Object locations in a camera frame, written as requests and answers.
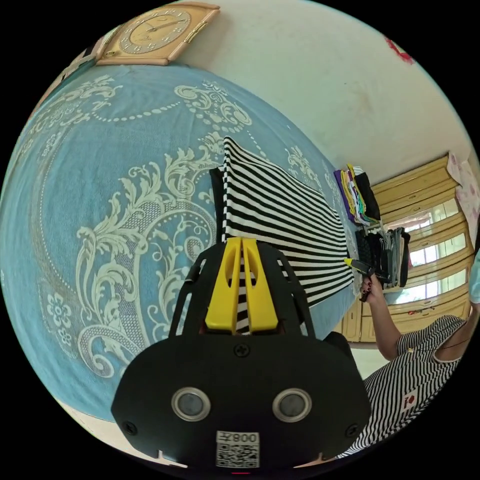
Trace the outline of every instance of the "striped dress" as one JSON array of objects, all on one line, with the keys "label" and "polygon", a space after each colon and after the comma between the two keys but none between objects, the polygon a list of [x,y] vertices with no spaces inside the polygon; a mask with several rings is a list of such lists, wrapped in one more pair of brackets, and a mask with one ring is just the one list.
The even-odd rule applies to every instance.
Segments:
[{"label": "striped dress", "polygon": [[[280,250],[305,289],[309,306],[350,285],[344,226],[322,193],[230,137],[224,138],[223,147],[222,241],[254,238]],[[248,331],[243,273],[237,331]]]},{"label": "striped dress", "polygon": [[371,416],[360,436],[339,458],[381,442],[422,413],[460,361],[437,360],[435,352],[465,323],[446,315],[427,328],[400,337],[398,356],[365,379]]}]

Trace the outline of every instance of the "bed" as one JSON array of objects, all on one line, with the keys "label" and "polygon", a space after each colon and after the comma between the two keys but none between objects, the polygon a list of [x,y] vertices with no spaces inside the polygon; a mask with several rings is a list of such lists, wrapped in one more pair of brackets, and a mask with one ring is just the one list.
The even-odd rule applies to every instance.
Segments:
[{"label": "bed", "polygon": [[[225,137],[321,193],[357,258],[334,167],[280,112],[212,73],[88,62],[29,119],[1,194],[1,285],[23,351],[64,404],[113,421],[126,366],[167,337],[190,266],[217,240],[209,172]],[[311,307],[319,339],[358,288],[355,277]]]}]

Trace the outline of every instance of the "logo patch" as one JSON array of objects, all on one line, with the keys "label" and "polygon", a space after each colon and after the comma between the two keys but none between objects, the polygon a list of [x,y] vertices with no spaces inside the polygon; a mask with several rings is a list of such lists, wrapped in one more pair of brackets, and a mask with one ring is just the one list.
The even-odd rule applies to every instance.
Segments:
[{"label": "logo patch", "polygon": [[403,400],[401,402],[401,410],[400,413],[406,412],[407,410],[412,409],[417,405],[418,400],[418,391],[417,389],[412,390],[410,393],[407,393],[403,396]]}]

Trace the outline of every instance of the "wooden wardrobe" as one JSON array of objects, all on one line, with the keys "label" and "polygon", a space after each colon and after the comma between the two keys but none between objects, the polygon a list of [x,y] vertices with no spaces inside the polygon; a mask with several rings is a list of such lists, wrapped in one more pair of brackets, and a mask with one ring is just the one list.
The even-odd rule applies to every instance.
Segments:
[{"label": "wooden wardrobe", "polygon": [[[423,329],[445,314],[469,315],[474,247],[447,162],[448,155],[372,187],[385,229],[404,227],[411,235],[406,286],[385,290],[401,333]],[[349,342],[375,342],[369,305],[355,301],[335,331]]]}]

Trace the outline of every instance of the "clock face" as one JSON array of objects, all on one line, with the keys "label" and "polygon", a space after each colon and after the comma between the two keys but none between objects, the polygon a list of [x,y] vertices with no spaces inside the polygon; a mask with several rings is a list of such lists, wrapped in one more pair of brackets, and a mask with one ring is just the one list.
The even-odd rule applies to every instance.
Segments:
[{"label": "clock face", "polygon": [[146,54],[161,49],[187,30],[190,14],[179,8],[146,13],[122,32],[120,48],[126,54]]}]

